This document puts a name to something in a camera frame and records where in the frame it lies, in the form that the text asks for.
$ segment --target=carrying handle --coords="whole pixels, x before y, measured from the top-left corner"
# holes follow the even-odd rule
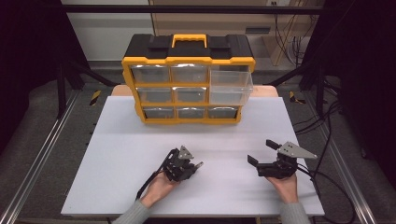
[[[172,48],[175,47],[177,41],[204,41],[206,48],[206,35],[174,35],[172,41]]]

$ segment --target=sweater sleeve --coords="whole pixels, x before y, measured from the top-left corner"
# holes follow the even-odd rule
[[[310,224],[304,207],[300,203],[282,203],[280,216],[283,224]]]
[[[140,200],[136,200],[134,205],[117,218],[113,224],[142,224],[149,218],[149,214],[147,207]]]

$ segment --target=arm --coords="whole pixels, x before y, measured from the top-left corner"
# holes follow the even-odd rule
[[[170,181],[166,174],[159,173],[148,185],[146,194],[134,202],[134,205],[122,214],[114,224],[141,224],[150,214],[150,207],[166,197],[172,189],[178,186],[178,182]]]
[[[303,205],[298,201],[296,174],[284,179],[276,179],[273,177],[267,177],[267,179],[274,185],[283,202],[280,207],[282,223],[309,224],[310,221],[305,213]]]

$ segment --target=yellow and black tool box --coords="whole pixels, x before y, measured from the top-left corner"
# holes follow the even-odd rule
[[[253,91],[245,35],[134,35],[122,60],[145,123],[237,123]]]

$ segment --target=white table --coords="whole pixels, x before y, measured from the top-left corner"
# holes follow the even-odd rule
[[[111,217],[134,202],[137,191],[167,153],[181,145],[204,165],[157,203],[153,217],[264,217],[279,214],[273,186],[248,164],[247,155],[273,162],[265,145],[297,144],[282,98],[250,98],[238,124],[147,125],[130,96],[110,96],[64,203],[62,214]],[[309,216],[324,215],[307,175],[297,172],[301,203]]]

